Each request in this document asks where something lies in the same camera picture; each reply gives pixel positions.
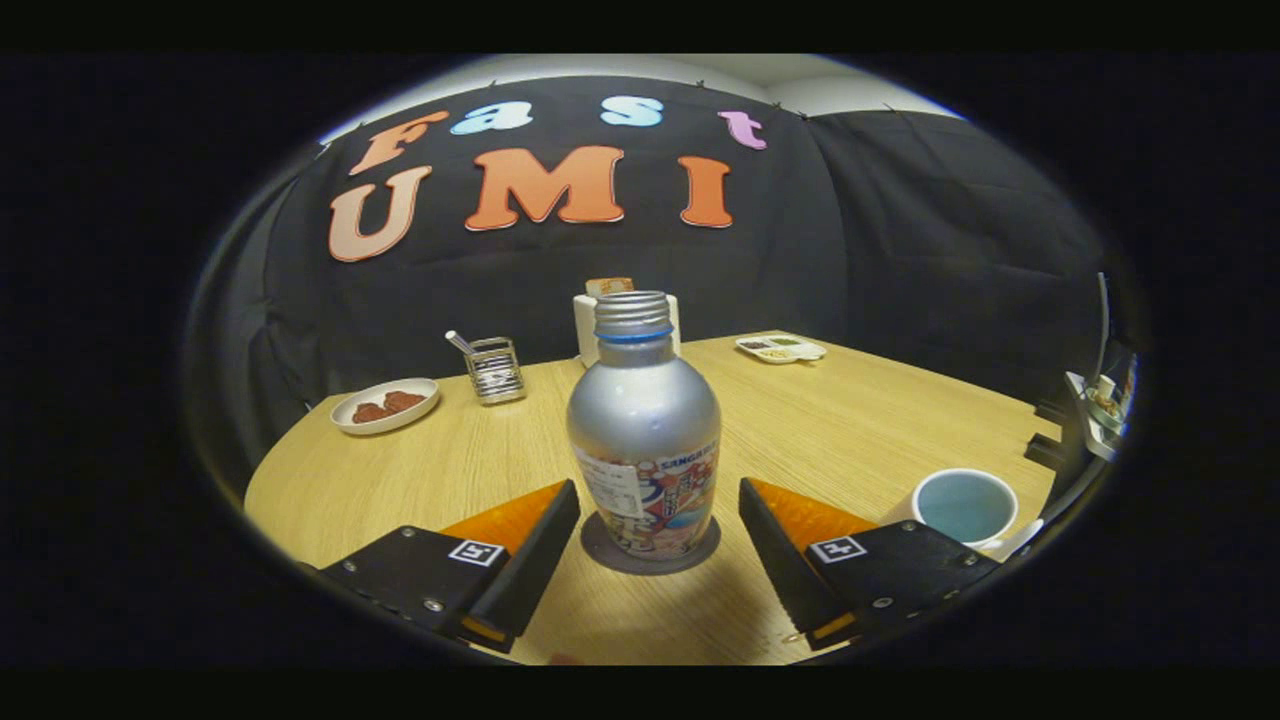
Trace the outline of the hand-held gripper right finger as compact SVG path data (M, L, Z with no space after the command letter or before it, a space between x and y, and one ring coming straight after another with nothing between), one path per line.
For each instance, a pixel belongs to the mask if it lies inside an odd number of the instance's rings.
M922 521L877 524L758 478L741 479L739 514L814 651L920 624L998 568Z

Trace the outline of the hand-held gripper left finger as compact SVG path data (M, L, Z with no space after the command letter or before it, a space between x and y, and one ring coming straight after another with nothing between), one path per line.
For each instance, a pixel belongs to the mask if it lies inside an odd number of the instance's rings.
M439 530L397 527L317 574L420 632L507 653L579 518L564 479Z

